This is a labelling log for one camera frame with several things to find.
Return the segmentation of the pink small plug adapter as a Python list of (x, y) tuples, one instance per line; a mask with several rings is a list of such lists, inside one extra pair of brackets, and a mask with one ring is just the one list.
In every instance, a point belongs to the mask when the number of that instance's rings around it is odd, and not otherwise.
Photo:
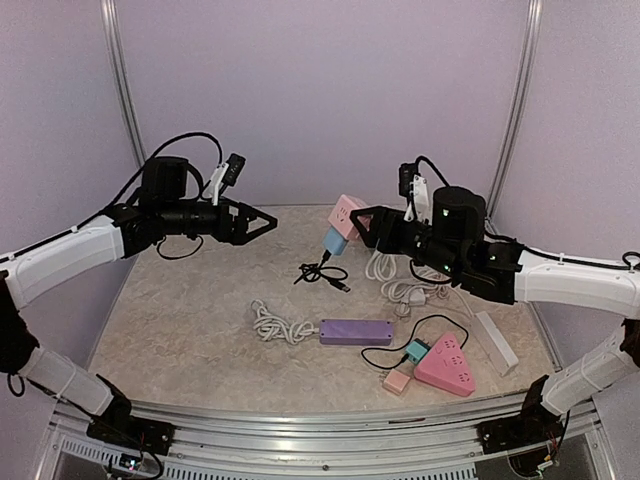
[(360, 198), (342, 194), (328, 217), (330, 227), (346, 241), (359, 239), (360, 234), (351, 221), (350, 214), (367, 207), (368, 204)]

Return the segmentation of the light blue small plug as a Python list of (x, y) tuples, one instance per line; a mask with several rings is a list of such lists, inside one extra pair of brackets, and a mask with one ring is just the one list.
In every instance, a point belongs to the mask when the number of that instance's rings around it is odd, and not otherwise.
[(341, 232), (335, 227), (330, 226), (324, 239), (323, 246), (325, 251), (331, 256), (340, 256), (343, 254), (349, 240), (345, 238)]

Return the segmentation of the purple power strip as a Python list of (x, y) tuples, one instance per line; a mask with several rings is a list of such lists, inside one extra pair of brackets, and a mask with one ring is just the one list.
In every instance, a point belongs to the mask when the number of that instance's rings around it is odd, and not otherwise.
[(323, 345), (388, 346), (393, 337), (393, 324), (385, 320), (324, 319), (319, 326)]

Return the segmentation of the teal plug adapter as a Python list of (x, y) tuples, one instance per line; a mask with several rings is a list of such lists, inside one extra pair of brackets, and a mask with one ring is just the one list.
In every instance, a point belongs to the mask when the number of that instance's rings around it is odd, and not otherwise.
[(418, 365), (429, 353), (430, 349), (430, 345), (423, 340), (412, 340), (407, 344), (402, 360), (404, 362), (410, 362), (413, 365)]

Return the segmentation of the pink triangular power strip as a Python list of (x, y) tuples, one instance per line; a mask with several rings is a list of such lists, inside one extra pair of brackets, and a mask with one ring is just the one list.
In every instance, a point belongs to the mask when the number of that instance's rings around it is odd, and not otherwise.
[(460, 397), (476, 390), (476, 382), (461, 346), (452, 332), (444, 333), (415, 366), (413, 377)]

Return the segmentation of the white power strip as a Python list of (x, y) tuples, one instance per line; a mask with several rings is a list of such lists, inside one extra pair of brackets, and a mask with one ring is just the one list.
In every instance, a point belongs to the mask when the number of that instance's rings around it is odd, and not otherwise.
[(474, 314), (471, 330), (501, 377), (507, 376), (519, 365), (519, 358), (487, 312)]

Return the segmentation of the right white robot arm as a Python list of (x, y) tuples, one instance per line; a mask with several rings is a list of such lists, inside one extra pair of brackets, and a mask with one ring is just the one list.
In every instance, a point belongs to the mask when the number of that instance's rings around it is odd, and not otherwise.
[(396, 209), (354, 210), (350, 219), (366, 246), (405, 255), (445, 275), (483, 300), (512, 305), (547, 302), (608, 311), (622, 324), (559, 373), (535, 381), (511, 433), (535, 442), (571, 408), (639, 370), (639, 267), (627, 252), (619, 262), (566, 257), (486, 234), (485, 200), (459, 186), (433, 194), (432, 220), (407, 220)]

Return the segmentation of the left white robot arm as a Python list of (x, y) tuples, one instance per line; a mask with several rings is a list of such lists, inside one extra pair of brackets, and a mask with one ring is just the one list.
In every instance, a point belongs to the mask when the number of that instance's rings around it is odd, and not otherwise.
[(273, 216), (225, 197), (246, 163), (233, 154), (204, 181), (184, 157), (148, 159), (136, 173), (140, 186), (126, 202), (112, 201), (90, 219), (1, 258), (1, 371), (79, 409), (121, 445), (133, 443), (140, 424), (130, 400), (114, 385), (44, 348), (21, 309), (95, 267), (159, 247), (170, 236), (210, 236), (243, 246), (274, 230)]

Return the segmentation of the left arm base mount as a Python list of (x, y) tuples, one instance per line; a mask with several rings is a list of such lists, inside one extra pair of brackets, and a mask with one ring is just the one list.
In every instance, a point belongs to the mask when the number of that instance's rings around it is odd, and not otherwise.
[(168, 422), (131, 416), (121, 426), (92, 420), (86, 434), (89, 438), (145, 453), (166, 456), (172, 445), (176, 427)]

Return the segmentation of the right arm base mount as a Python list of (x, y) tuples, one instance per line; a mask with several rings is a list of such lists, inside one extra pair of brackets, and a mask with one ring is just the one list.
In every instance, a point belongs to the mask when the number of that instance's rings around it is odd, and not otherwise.
[(476, 432), (484, 454), (493, 454), (559, 438), (563, 424), (556, 417), (515, 415), (480, 423)]

